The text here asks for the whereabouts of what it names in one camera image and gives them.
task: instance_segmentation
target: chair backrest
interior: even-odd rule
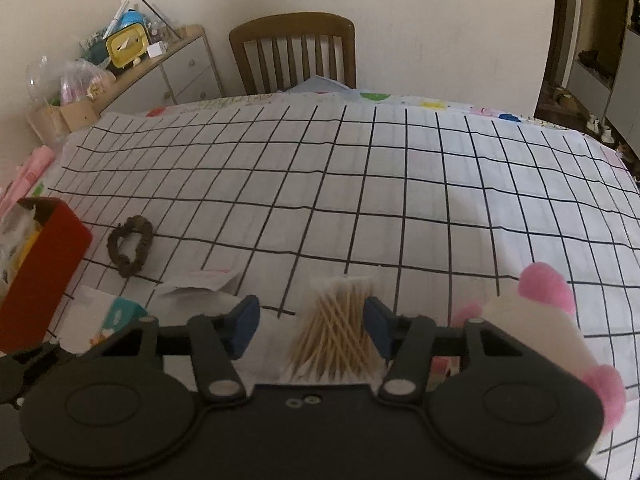
[[[296,72],[292,38],[300,37],[302,40],[302,77],[304,81],[311,77],[308,46],[306,44],[307,36],[315,38],[316,74],[322,76],[324,75],[324,66],[322,64],[321,37],[328,36],[329,77],[331,79],[337,79],[334,38],[340,38],[342,41],[344,83],[349,88],[356,88],[356,46],[353,23],[346,18],[327,12],[292,12],[290,14],[276,14],[258,18],[239,25],[229,33],[229,43],[231,43],[231,49],[234,51],[240,77],[247,94],[257,94],[258,90],[244,47],[246,42],[255,41],[256,43],[264,91],[270,93],[269,70],[267,69],[262,40],[271,39],[276,87],[278,90],[284,90],[278,38],[286,38],[289,81],[291,86],[295,86],[298,84],[298,74]]]

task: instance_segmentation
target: stuffed animal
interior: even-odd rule
[[[625,388],[618,371],[599,365],[587,348],[575,319],[571,288],[551,266],[538,262],[522,271],[518,295],[505,294],[484,307],[470,304],[456,313],[452,326],[482,317],[589,385],[604,408],[603,433],[620,422]]]

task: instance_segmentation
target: white tablecloth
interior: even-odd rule
[[[344,272],[375,275],[389,307],[444,325],[467,302],[513,289],[532,261],[548,262],[574,290],[591,351],[627,386],[625,419],[592,463],[603,476],[629,478],[639,420],[640,196],[616,153],[593,139],[373,103],[107,114],[72,136],[49,193],[94,236],[53,334],[78,285],[153,310],[157,283],[219,267],[239,270],[231,293],[257,294],[281,314],[274,334],[304,309],[311,277]],[[124,280],[106,237],[135,214],[156,237],[140,275]]]

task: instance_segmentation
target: red box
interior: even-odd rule
[[[40,345],[66,286],[89,247],[92,234],[57,198],[21,198],[42,232],[0,305],[0,351]]]

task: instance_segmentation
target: blue gripper pad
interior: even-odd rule
[[[363,308],[364,329],[383,359],[391,359],[391,335],[398,324],[397,316],[375,296],[367,298]]]
[[[229,339],[232,353],[230,359],[241,358],[249,346],[260,323],[260,302],[256,296],[247,296],[225,316],[225,327],[233,330]]]

